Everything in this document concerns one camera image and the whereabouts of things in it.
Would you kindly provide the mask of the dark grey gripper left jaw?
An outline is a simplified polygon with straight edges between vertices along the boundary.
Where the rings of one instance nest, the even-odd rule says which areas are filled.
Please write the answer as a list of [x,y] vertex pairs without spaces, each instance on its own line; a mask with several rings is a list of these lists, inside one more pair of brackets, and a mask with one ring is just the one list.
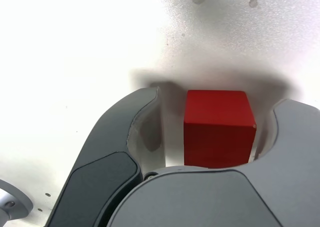
[[138,89],[110,107],[88,135],[48,227],[105,227],[144,175],[163,168],[162,93]]

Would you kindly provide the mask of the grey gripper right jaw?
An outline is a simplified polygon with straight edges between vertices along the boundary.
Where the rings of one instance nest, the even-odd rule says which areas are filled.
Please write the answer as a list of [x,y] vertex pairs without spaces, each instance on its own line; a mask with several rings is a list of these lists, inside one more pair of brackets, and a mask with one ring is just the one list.
[[273,112],[277,136],[265,155],[234,168],[156,175],[124,198],[108,226],[319,226],[320,112],[293,100]]

